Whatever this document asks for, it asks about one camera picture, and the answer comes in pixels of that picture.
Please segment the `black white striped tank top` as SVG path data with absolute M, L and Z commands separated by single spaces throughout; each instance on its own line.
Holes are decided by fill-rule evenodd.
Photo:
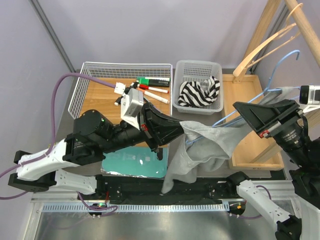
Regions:
M 179 87 L 178 104 L 182 107 L 202 108 L 213 104 L 219 94 L 221 82 L 214 76 L 204 81 L 207 90 L 204 90 L 199 81 L 185 81 Z

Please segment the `blue wire hanger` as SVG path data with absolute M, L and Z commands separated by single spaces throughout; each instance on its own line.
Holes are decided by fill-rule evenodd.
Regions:
M 282 62 L 287 59 L 289 56 L 291 55 L 296 55 L 296 60 L 299 59 L 299 56 L 300 56 L 300 50 L 298 49 L 295 49 L 291 52 L 289 52 L 288 54 L 286 54 L 285 56 L 283 56 L 279 61 L 278 63 L 275 65 L 273 71 L 272 71 L 272 74 L 267 82 L 267 85 L 265 87 L 265 89 L 259 93 L 258 95 L 256 95 L 254 98 L 252 98 L 251 100 L 248 101 L 249 104 L 255 104 L 257 102 L 255 102 L 255 100 L 257 100 L 259 97 L 261 97 L 261 100 L 259 103 L 262 103 L 263 100 L 266 99 L 267 95 L 270 94 L 270 93 L 280 93 L 281 92 L 281 89 L 280 88 L 274 88 L 274 89 L 271 89 L 270 86 L 271 86 L 271 83 L 273 81 L 273 78 L 275 76 L 275 73 L 277 71 L 277 68 L 282 64 Z M 215 122 L 212 126 L 210 126 L 210 128 L 222 128 L 222 127 L 230 127 L 230 126 L 233 126 L 233 125 L 236 125 L 238 123 L 242 123 L 244 122 L 243 120 L 243 117 L 242 116 L 238 116 L 236 117 L 235 119 L 231 120 L 231 121 L 228 121 L 228 122 L 225 122 L 227 120 L 228 117 L 231 117 L 232 115 L 234 115 L 235 113 L 237 113 L 238 111 L 237 110 L 234 110 L 232 113 L 228 114 L 227 116 L 221 118 L 220 120 L 218 120 L 217 122 Z

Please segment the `grey garment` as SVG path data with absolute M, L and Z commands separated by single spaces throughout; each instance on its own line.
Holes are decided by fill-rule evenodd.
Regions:
M 191 184 L 197 180 L 198 170 L 212 172 L 219 169 L 252 132 L 241 116 L 215 127 L 186 120 L 180 125 L 184 134 L 168 166 L 162 194 L 172 190 L 174 180 Z

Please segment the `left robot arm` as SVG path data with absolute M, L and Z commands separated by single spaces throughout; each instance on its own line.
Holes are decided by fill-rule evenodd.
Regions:
M 184 133 L 180 120 L 144 103 L 135 113 L 122 105 L 121 122 L 113 124 L 95 109 L 86 111 L 73 122 L 73 132 L 55 146 L 34 154 L 19 150 L 8 185 L 25 192 L 45 192 L 52 188 L 91 195 L 100 200 L 107 188 L 100 176 L 82 176 L 65 171 L 101 162 L 106 154 L 146 143 L 152 152 Z

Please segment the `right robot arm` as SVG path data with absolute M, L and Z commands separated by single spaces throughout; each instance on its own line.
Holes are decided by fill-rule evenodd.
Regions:
M 265 196 L 242 171 L 226 179 L 226 193 L 241 197 L 273 227 L 278 240 L 320 238 L 320 140 L 309 137 L 307 112 L 316 106 L 300 106 L 294 100 L 271 104 L 235 102 L 234 108 L 261 138 L 273 138 L 297 166 L 289 170 L 293 190 L 300 204 L 300 217 L 284 211 Z

